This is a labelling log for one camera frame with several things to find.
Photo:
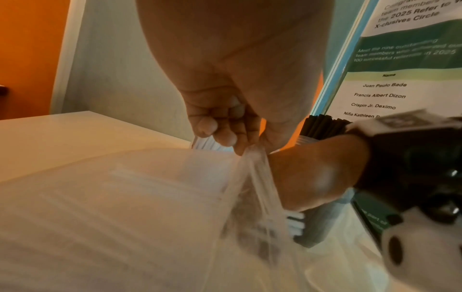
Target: table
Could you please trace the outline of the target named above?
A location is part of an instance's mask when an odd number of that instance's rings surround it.
[[[189,141],[92,112],[0,121],[0,182],[105,154]]]

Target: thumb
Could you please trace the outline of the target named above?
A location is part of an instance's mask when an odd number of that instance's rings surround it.
[[[271,123],[267,121],[265,131],[261,134],[258,143],[269,154],[284,147],[289,142],[297,126],[298,123],[294,123],[293,121],[286,123]]]

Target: clear plastic bag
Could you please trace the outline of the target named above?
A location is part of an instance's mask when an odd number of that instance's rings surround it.
[[[303,291],[290,244],[258,148],[113,154],[0,185],[0,291]]]

